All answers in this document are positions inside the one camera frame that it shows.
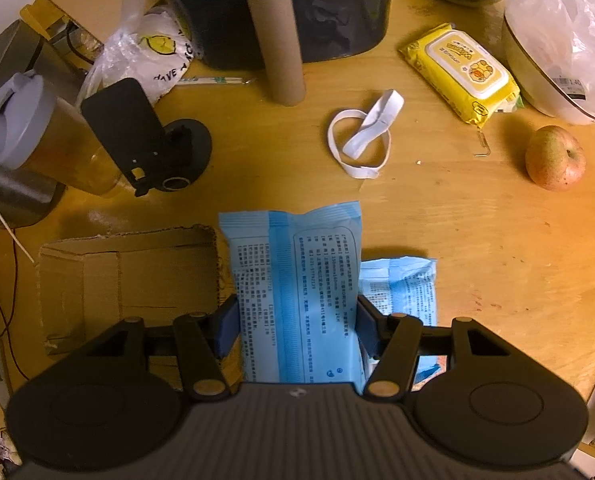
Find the blue wet wipes pack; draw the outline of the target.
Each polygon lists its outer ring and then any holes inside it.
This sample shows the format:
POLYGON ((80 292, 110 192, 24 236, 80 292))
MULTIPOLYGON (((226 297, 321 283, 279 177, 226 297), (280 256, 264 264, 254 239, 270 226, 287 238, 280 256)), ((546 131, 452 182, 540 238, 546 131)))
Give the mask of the blue wet wipes pack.
POLYGON ((363 261, 359 292, 382 314, 407 314, 437 323, 436 260, 404 256, 363 261))
POLYGON ((363 388, 359 204, 227 212, 219 226, 239 300, 246 381, 363 388))

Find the open cardboard tray box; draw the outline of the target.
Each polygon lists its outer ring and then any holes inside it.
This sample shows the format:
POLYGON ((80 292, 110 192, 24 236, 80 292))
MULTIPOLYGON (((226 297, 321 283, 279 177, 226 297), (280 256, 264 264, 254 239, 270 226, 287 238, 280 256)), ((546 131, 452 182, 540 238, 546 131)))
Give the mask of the open cardboard tray box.
POLYGON ((231 291, 210 226, 59 240, 39 253, 44 351, 58 358, 124 318, 211 314, 231 291))

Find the silver rice cooker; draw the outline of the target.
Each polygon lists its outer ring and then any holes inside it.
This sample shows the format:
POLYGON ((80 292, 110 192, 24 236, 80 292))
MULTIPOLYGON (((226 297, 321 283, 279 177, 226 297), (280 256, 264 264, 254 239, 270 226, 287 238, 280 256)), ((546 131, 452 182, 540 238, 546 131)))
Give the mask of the silver rice cooker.
POLYGON ((61 197, 63 184, 29 159, 83 82, 82 71, 23 21, 0 34, 0 228, 32 226, 61 197))

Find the red apple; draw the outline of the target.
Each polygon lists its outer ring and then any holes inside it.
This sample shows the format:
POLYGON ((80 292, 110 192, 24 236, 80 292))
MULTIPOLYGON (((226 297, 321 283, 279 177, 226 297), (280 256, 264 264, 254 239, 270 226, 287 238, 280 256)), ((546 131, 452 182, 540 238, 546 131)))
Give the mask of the red apple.
POLYGON ((538 129, 525 151, 525 168, 531 180, 548 191, 565 191, 578 184, 586 172, 582 145, 557 126, 538 129))

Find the black phone stand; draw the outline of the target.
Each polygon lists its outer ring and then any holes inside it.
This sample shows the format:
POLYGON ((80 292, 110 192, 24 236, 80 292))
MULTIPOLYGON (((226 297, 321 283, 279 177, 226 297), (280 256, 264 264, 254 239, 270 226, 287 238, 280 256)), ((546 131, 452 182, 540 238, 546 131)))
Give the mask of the black phone stand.
POLYGON ((137 197, 181 191, 208 167, 212 137, 206 125, 188 118, 162 124, 137 79, 111 84, 80 109, 137 197))

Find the metal paper clip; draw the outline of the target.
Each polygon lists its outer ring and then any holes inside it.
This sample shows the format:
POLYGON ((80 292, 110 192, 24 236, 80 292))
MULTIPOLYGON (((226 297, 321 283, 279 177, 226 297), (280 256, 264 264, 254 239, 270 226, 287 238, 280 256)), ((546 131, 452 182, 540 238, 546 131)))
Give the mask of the metal paper clip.
POLYGON ((478 158, 488 157, 491 154, 491 147, 489 146, 486 136, 481 129, 477 130, 477 139, 480 141, 481 149, 475 153, 474 156, 478 158))

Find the clear cup with grey lid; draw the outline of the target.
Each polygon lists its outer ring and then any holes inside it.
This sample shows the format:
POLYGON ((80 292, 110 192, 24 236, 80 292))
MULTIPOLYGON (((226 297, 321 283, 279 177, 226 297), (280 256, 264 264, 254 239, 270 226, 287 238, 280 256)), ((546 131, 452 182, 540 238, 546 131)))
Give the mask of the clear cup with grey lid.
POLYGON ((80 111, 35 72, 16 73, 0 87, 0 166, 98 196, 120 177, 80 111))

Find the white elastic band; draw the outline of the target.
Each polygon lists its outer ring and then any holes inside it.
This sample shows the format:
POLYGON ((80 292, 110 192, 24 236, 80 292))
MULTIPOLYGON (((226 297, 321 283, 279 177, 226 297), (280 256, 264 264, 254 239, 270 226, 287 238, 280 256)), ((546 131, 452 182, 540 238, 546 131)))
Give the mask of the white elastic band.
POLYGON ((327 130, 329 151, 349 177, 355 180, 375 180, 380 177, 381 170, 391 156, 391 127, 404 105, 404 97, 397 90, 390 89, 386 90, 367 112, 348 108, 348 110, 341 110, 333 117, 327 130), (361 119, 361 124, 343 145, 343 148, 339 148, 335 141, 334 128, 339 122, 347 119, 361 119), (359 165, 360 157, 363 156, 367 147, 376 140, 380 140, 384 148, 381 162, 375 166, 359 165))

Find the white bowl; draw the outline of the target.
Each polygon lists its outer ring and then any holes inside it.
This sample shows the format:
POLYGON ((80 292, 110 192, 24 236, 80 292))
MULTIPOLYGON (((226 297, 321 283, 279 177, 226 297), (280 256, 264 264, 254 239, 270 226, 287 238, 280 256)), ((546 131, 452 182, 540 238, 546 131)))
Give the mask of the white bowl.
POLYGON ((509 70, 520 86, 524 101, 540 113, 571 125, 595 124, 595 114, 584 106, 584 87, 571 78, 551 78, 524 49, 506 16, 501 39, 509 70))

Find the yellow wet wipes pack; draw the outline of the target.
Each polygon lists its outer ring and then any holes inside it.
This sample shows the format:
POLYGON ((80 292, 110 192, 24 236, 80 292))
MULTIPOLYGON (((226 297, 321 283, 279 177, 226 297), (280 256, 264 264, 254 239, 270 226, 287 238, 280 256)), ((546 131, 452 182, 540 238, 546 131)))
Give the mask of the yellow wet wipes pack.
POLYGON ((399 53, 466 124, 482 128, 494 114, 522 106, 509 70, 453 24, 430 29, 399 53))

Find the wrapped chopsticks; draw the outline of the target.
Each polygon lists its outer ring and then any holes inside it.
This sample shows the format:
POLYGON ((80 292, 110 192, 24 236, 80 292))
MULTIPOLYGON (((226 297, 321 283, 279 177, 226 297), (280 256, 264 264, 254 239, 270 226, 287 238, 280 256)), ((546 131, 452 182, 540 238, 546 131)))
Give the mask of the wrapped chopsticks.
POLYGON ((250 84, 252 79, 239 76, 193 76, 181 78, 178 86, 213 86, 214 84, 250 84))

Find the white plastic bag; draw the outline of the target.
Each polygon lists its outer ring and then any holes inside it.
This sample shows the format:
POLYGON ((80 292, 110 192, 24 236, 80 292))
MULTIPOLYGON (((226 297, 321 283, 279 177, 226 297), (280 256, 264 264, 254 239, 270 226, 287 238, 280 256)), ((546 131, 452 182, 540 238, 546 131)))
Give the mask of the white plastic bag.
POLYGON ((195 58, 192 42, 168 4, 146 10, 145 0, 122 0, 118 29, 96 57, 76 105, 126 78, 136 79, 154 104, 178 84, 195 58))

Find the dark air fryer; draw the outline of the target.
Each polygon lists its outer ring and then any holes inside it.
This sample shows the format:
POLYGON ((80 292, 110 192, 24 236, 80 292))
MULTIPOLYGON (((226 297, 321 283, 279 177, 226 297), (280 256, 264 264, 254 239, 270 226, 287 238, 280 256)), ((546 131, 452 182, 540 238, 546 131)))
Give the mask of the dark air fryer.
POLYGON ((169 0, 203 63, 265 70, 272 98, 306 96, 307 63, 348 58, 385 37, 391 0, 169 0))

